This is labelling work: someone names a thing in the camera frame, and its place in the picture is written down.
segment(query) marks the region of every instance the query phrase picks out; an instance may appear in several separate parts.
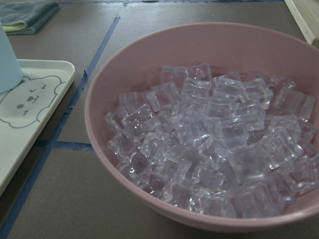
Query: light blue cup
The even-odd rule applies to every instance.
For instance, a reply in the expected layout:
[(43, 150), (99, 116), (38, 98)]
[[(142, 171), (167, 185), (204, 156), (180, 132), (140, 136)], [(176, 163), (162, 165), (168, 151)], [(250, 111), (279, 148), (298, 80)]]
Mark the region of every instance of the light blue cup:
[(0, 23), (0, 93), (11, 90), (21, 79), (21, 67)]

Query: gray towel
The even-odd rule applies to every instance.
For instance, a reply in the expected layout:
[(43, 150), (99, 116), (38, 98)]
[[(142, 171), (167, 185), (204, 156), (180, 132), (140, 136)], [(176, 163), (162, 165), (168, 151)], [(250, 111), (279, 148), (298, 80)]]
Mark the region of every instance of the gray towel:
[(0, 23), (7, 35), (35, 34), (59, 9), (55, 2), (12, 2), (0, 9)]

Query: tabletop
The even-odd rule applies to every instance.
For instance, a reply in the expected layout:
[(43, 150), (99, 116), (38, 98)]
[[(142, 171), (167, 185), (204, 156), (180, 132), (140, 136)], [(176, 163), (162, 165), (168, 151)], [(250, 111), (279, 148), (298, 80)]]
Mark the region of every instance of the tabletop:
[(207, 232), (167, 219), (108, 173), (84, 123), (90, 83), (127, 44), (171, 26), (212, 21), (262, 26), (305, 40), (284, 1), (58, 3), (59, 10), (38, 33), (9, 36), (18, 59), (69, 61), (76, 76), (0, 197), (0, 239), (319, 237), (319, 217), (246, 234)]

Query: pink bowl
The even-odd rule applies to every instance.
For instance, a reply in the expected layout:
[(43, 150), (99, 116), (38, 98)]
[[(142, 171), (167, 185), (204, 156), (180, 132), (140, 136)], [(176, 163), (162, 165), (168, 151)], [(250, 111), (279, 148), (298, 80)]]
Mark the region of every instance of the pink bowl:
[[(128, 190), (160, 214), (177, 222), (216, 232), (251, 232), (319, 214), (319, 190), (299, 196), (282, 216), (232, 219), (201, 215), (165, 203), (144, 192), (116, 170), (108, 152), (112, 135), (104, 115), (118, 104), (120, 92), (143, 91), (160, 83), (162, 65), (194, 62), (225, 66), (222, 71), (261, 71), (284, 74), (297, 90), (319, 96), (319, 50), (273, 30), (236, 23), (199, 23), (162, 30), (143, 37), (116, 53), (91, 84), (85, 105), (86, 128), (92, 146), (110, 173)], [(311, 121), (319, 127), (319, 104)], [(319, 136), (314, 141), (319, 146)]]

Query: bear face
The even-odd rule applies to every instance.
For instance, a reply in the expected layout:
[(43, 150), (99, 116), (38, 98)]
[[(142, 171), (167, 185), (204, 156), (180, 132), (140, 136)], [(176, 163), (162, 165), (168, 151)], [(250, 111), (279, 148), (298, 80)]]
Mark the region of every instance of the bear face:
[(0, 121), (11, 128), (24, 128), (41, 122), (41, 116), (51, 107), (62, 82), (57, 76), (22, 78), (18, 86), (0, 94)]

